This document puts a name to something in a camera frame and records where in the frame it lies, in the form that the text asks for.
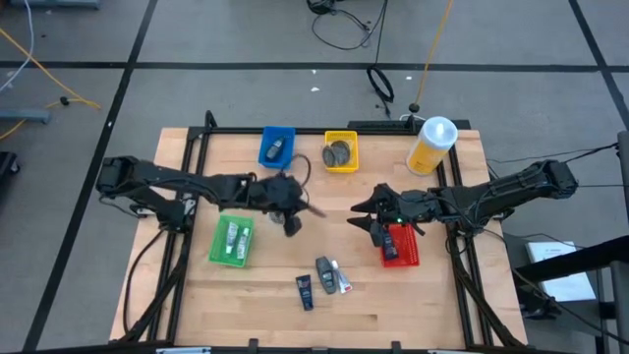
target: gray floor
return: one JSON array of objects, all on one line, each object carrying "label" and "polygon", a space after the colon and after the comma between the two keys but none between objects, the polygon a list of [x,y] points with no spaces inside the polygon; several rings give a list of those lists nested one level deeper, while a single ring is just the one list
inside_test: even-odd
[{"label": "gray floor", "polygon": [[[117,61],[129,57],[147,0],[103,0],[102,9],[34,12],[35,56],[44,61]],[[375,21],[380,0],[343,7]],[[629,3],[579,0],[607,64],[629,65]],[[426,60],[443,0],[391,1],[380,60]],[[344,52],[311,34],[314,17],[292,0],[159,0],[140,53],[141,62],[370,62],[368,48]],[[361,33],[342,19],[321,20],[321,34],[349,45]],[[9,9],[0,27],[28,45],[26,15]],[[0,39],[0,61],[22,60]],[[455,0],[435,54],[436,63],[595,65],[567,1]],[[15,69],[0,69],[0,77]],[[27,124],[0,148],[19,154],[23,170],[0,212],[0,351],[22,348],[64,237],[122,70],[52,70],[101,111],[56,108],[48,125]],[[406,113],[419,72],[391,71],[392,115]],[[614,74],[629,94],[629,74]],[[60,91],[28,69],[0,96],[0,108],[40,107]],[[134,71],[107,154],[152,158],[163,127],[202,122],[211,109],[220,126],[343,127],[348,120],[384,119],[362,70]],[[430,72],[422,115],[469,119],[481,131],[486,155],[513,158],[593,148],[615,141],[624,128],[600,73]],[[0,123],[0,132],[11,124]],[[526,163],[494,165],[500,174]],[[583,184],[618,183],[611,151],[579,160]],[[582,189],[562,202],[536,201],[504,223],[512,233],[546,232],[581,245],[627,233],[620,190]],[[104,343],[113,320],[135,223],[92,196],[39,348]],[[591,336],[561,324],[527,322],[532,344],[592,352]]]}]

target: blue bin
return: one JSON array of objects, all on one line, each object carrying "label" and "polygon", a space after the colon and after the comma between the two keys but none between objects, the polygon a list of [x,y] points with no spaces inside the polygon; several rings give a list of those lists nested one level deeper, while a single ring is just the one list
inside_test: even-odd
[{"label": "blue bin", "polygon": [[[266,151],[275,141],[281,137],[285,137],[284,148],[279,157],[272,161],[266,159]],[[257,162],[264,167],[281,169],[291,168],[291,158],[293,158],[293,147],[295,146],[295,128],[292,127],[264,127],[262,131],[262,144],[259,147],[259,156]]]}]

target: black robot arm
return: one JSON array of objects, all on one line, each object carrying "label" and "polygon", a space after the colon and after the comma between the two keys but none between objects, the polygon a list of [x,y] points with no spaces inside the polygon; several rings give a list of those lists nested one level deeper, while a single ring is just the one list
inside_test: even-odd
[{"label": "black robot arm", "polygon": [[[181,200],[167,200],[149,187],[160,187],[181,192]],[[108,157],[103,160],[96,190],[101,198],[126,197],[134,204],[131,210],[148,209],[168,231],[185,231],[190,227],[191,194],[203,196],[219,209],[243,208],[262,212],[277,212],[284,216],[284,232],[293,236],[301,228],[296,214],[310,209],[322,216],[301,199],[302,187],[291,176],[278,173],[257,180],[256,174],[218,174],[199,176],[172,168],[157,166],[131,156]]]},{"label": "black robot arm", "polygon": [[535,162],[509,176],[472,187],[430,188],[427,191],[406,191],[401,194],[386,184],[373,188],[365,202],[352,206],[352,211],[366,212],[365,217],[347,221],[370,232],[373,244],[385,247],[385,255],[395,258],[389,249],[388,225],[410,223],[422,235],[417,223],[440,221],[458,223],[458,230],[477,233],[497,214],[509,214],[514,207],[536,198],[565,199],[578,187],[565,162]]}]

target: wooden tabletop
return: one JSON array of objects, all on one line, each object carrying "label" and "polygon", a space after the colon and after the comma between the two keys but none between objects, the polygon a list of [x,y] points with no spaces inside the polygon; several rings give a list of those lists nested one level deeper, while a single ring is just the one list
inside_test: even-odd
[{"label": "wooden tabletop", "polygon": [[[154,162],[179,168],[186,134],[187,129],[162,130]],[[257,164],[260,139],[260,135],[212,134],[204,175],[250,171],[258,178],[273,175],[276,171]],[[225,210],[255,219],[245,268],[207,260],[219,213],[216,206],[200,202],[176,344],[246,346],[250,338],[258,338],[260,346],[273,347],[390,348],[391,341],[399,340],[407,349],[464,348],[452,265],[444,248],[445,227],[436,222],[423,225],[427,235],[417,236],[420,266],[383,268],[379,249],[372,245],[369,234],[346,222],[348,217],[362,216],[349,211],[350,206],[365,201],[377,183],[386,182],[399,192],[437,186],[436,174],[418,177],[405,166],[414,139],[359,136],[360,169],[352,174],[330,174],[321,160],[323,136],[299,135],[295,152],[305,154],[313,163],[306,186],[311,203],[323,209],[327,218],[302,212],[302,230],[287,238],[281,225],[259,212]],[[464,185],[487,181],[479,132],[460,131],[456,147]],[[445,167],[452,185],[449,163]],[[305,162],[296,160],[290,172],[301,180],[305,171]],[[495,222],[487,228],[500,233]],[[154,218],[139,222],[130,265],[156,230]],[[162,237],[136,270],[131,324],[154,295],[164,243]],[[487,301],[512,333],[526,342],[504,244],[495,236],[481,234],[476,247]],[[354,290],[343,295],[338,291],[325,294],[315,269],[315,259],[321,256],[338,261]],[[304,274],[313,279],[314,310],[310,312],[303,310],[295,283],[295,277]],[[121,292],[111,338],[124,334],[123,295]],[[476,306],[471,298],[468,302],[475,339],[481,343]],[[165,336],[169,309],[167,300],[159,337]]]}]

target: yellow bottle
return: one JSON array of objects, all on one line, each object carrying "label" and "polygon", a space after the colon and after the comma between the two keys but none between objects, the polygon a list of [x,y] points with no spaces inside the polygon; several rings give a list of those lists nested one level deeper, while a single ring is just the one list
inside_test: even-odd
[{"label": "yellow bottle", "polygon": [[459,131],[447,118],[428,118],[409,151],[406,166],[414,174],[432,173],[458,137]]}]

